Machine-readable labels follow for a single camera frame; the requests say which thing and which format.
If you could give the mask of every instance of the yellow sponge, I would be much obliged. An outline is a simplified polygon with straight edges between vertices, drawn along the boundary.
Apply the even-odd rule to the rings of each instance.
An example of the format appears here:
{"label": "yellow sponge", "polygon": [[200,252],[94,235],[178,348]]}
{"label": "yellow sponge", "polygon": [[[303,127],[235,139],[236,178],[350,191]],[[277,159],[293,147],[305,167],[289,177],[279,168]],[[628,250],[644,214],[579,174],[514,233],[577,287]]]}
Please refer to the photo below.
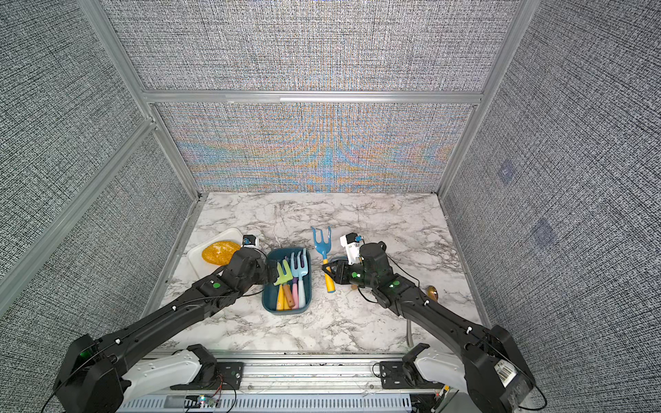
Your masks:
{"label": "yellow sponge", "polygon": [[217,266],[228,265],[234,253],[240,249],[241,246],[232,241],[218,241],[202,251],[202,259]]}

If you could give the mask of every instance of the teal plastic tray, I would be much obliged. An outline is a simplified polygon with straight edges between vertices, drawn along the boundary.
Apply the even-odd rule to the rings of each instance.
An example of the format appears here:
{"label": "teal plastic tray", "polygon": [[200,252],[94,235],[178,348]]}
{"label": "teal plastic tray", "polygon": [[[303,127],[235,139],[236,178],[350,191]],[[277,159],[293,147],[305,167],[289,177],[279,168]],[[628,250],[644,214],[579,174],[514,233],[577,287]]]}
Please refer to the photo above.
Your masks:
{"label": "teal plastic tray", "polygon": [[[268,259],[268,270],[271,271],[271,275],[274,276],[274,279],[278,278],[278,262],[282,262],[282,260],[286,258],[291,258],[292,253],[295,255],[298,255],[299,252],[302,252],[302,248],[279,248],[277,250],[273,250],[268,253],[268,256],[266,258]],[[310,266],[310,252],[307,251],[307,265],[308,267]],[[279,285],[273,285],[272,283],[266,284],[264,286],[264,293],[262,293],[262,305],[264,308],[272,314],[275,315],[294,315],[294,314],[301,314],[305,310],[307,310],[308,307],[310,307],[310,302],[312,302],[312,282],[311,279],[312,277],[310,276],[310,270],[308,269],[308,273],[305,277],[303,277],[303,288],[305,288],[305,299],[306,303],[303,308],[296,309],[296,310],[287,310],[287,311],[277,311],[276,306],[278,305],[278,290],[280,290]]]}

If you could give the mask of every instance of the white plastic container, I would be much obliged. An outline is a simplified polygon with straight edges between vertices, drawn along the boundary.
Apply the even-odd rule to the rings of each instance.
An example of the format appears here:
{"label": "white plastic container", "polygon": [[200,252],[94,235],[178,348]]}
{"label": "white plastic container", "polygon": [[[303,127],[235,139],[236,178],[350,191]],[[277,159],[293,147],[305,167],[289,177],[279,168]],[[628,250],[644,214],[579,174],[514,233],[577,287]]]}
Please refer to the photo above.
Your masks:
{"label": "white plastic container", "polygon": [[208,276],[218,268],[217,265],[206,262],[202,258],[202,251],[218,241],[232,241],[241,246],[243,243],[243,234],[241,234],[241,231],[236,228],[230,228],[191,248],[190,251],[188,251],[188,261],[190,261],[190,265],[193,266],[193,270],[195,270],[195,274],[197,274],[199,278]]}

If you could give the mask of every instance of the gray fabric wall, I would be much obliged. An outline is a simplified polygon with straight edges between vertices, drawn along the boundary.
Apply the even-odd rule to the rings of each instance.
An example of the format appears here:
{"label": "gray fabric wall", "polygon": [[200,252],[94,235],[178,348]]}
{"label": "gray fabric wall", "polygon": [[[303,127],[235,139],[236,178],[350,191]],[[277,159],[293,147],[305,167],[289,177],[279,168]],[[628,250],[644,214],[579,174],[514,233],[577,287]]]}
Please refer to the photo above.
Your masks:
{"label": "gray fabric wall", "polygon": [[434,192],[472,106],[157,105],[203,192]]}
{"label": "gray fabric wall", "polygon": [[0,15],[2,278],[142,116],[75,0]]}
{"label": "gray fabric wall", "polygon": [[[142,117],[76,1],[0,14],[2,277]],[[146,137],[0,317],[0,412],[39,411],[72,340],[139,318],[189,206]]]}
{"label": "gray fabric wall", "polygon": [[659,411],[660,6],[544,0],[444,200],[549,413]]}
{"label": "gray fabric wall", "polygon": [[189,206],[148,136],[0,319],[0,412],[38,411],[72,340],[140,317]]}
{"label": "gray fabric wall", "polygon": [[148,89],[479,91],[518,0],[101,0]]}

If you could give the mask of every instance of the ventilation grille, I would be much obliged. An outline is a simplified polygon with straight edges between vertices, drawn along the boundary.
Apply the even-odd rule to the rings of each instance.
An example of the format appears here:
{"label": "ventilation grille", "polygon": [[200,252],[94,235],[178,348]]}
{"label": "ventilation grille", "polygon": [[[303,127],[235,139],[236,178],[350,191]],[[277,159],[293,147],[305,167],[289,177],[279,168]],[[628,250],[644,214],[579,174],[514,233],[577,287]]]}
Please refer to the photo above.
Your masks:
{"label": "ventilation grille", "polygon": [[[227,411],[233,394],[224,394],[216,410]],[[149,395],[124,403],[123,413],[180,412],[191,406],[184,396]],[[188,410],[212,412],[213,408]],[[239,394],[233,412],[410,412],[408,394]]]}

